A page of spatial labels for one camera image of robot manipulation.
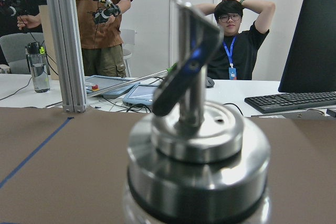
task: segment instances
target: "white wall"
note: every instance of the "white wall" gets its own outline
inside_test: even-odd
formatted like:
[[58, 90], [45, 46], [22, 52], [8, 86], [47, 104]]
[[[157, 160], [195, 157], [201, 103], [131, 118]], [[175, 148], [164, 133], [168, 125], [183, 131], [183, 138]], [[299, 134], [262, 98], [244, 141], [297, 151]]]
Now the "white wall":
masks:
[[[220, 0], [183, 0], [218, 3]], [[277, 9], [270, 34], [259, 50], [253, 79], [280, 80], [296, 27], [302, 0], [270, 0]], [[256, 14], [244, 11], [242, 29], [248, 29]], [[136, 29], [131, 68], [134, 77], [141, 77], [169, 67], [177, 59], [176, 9], [170, 0], [134, 0], [123, 15], [123, 28]]]

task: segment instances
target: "office chair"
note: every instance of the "office chair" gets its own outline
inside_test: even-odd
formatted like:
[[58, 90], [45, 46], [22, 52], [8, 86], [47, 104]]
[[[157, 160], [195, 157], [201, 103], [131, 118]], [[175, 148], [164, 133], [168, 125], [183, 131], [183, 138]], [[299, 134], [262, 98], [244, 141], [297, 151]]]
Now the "office chair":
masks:
[[129, 60], [132, 57], [132, 51], [125, 48], [125, 45], [135, 45], [135, 30], [132, 29], [120, 29], [121, 39], [124, 41], [122, 44], [122, 54], [126, 65], [126, 72], [128, 77], [132, 77]]
[[43, 33], [9, 34], [0, 37], [0, 46], [8, 62], [11, 73], [30, 74], [26, 58], [27, 44], [44, 42]]

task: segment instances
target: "computer monitor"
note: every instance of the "computer monitor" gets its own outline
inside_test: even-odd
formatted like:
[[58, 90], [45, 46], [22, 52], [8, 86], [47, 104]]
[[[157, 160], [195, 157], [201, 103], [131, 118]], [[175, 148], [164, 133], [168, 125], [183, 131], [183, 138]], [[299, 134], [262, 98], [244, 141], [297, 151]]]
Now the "computer monitor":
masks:
[[303, 0], [278, 91], [336, 91], [336, 0]]
[[143, 106], [146, 105], [150, 109], [153, 105], [154, 91], [158, 85], [154, 84], [136, 84], [122, 99], [126, 106]]

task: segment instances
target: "blue tape line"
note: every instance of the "blue tape line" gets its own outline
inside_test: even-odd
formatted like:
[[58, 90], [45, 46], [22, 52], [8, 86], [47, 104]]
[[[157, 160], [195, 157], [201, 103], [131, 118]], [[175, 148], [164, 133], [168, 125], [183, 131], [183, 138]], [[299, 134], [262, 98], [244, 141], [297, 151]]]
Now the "blue tape line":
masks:
[[8, 176], [5, 177], [3, 181], [1, 181], [0, 189], [73, 118], [74, 117], [68, 117], [60, 127], [58, 127], [50, 136], [47, 137], [47, 139], [45, 139], [35, 150], [33, 150], [33, 152], [30, 153], [14, 170], [12, 170], [12, 172], [8, 174]]

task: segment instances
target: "white desk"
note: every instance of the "white desk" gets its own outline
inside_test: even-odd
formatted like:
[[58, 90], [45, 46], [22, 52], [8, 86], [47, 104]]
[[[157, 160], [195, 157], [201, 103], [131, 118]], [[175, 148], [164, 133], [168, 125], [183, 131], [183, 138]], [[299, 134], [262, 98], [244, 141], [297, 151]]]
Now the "white desk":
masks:
[[[16, 90], [24, 87], [30, 79], [28, 74], [0, 74], [0, 99], [14, 93]], [[29, 86], [18, 91], [15, 95], [0, 101], [1, 107], [23, 108], [37, 107], [44, 108], [53, 103], [62, 100], [59, 81], [50, 80], [50, 91], [45, 93], [36, 93], [34, 91], [33, 82], [30, 81]], [[245, 97], [253, 97], [257, 95], [267, 95], [278, 93], [278, 81], [229, 81], [215, 80], [212, 88], [206, 89], [206, 100], [214, 101], [220, 104], [234, 103], [243, 112], [244, 116], [260, 114], [257, 110], [244, 102]], [[113, 103], [122, 104], [122, 97], [111, 99]], [[102, 99], [91, 97], [88, 98], [88, 104], [92, 107], [99, 107], [104, 111], [120, 111], [123, 108], [114, 106], [112, 103]]]

